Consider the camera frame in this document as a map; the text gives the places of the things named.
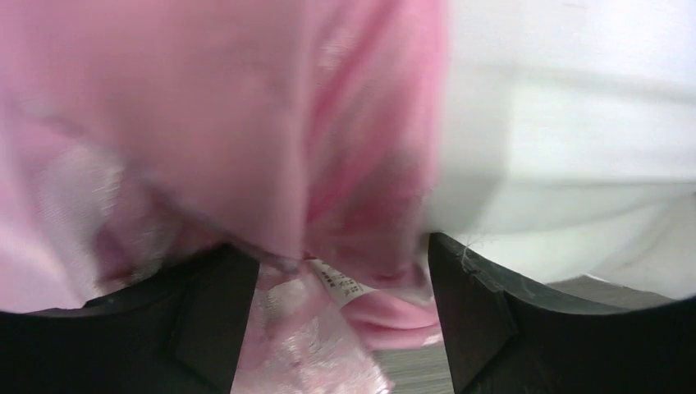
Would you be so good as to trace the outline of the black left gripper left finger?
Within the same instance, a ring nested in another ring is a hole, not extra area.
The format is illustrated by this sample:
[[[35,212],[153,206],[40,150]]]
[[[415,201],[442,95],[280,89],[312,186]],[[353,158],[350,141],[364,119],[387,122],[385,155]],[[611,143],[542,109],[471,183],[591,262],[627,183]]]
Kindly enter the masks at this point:
[[[229,245],[79,309],[1,315],[4,393],[228,393],[259,264]]]

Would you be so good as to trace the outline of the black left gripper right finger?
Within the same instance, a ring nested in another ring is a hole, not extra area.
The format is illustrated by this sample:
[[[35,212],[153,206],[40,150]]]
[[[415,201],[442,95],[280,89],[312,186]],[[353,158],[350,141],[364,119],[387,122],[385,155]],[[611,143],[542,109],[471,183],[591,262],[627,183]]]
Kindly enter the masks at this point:
[[[692,393],[695,301],[568,295],[433,233],[428,266],[457,393]]]

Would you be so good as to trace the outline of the white pillow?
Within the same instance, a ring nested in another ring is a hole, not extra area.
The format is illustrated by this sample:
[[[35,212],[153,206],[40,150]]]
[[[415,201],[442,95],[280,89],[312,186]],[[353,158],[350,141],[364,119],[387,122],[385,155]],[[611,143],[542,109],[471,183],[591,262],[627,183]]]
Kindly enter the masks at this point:
[[[537,282],[695,293],[695,4],[451,1],[428,228]]]

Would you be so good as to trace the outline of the pink pillowcase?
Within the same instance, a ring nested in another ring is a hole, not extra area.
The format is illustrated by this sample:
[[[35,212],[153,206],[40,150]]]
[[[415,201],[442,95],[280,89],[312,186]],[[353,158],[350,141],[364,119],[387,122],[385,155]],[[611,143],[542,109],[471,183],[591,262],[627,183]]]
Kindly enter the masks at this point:
[[[441,339],[421,255],[444,1],[4,1],[1,315],[229,245],[259,264],[228,393],[388,393]]]

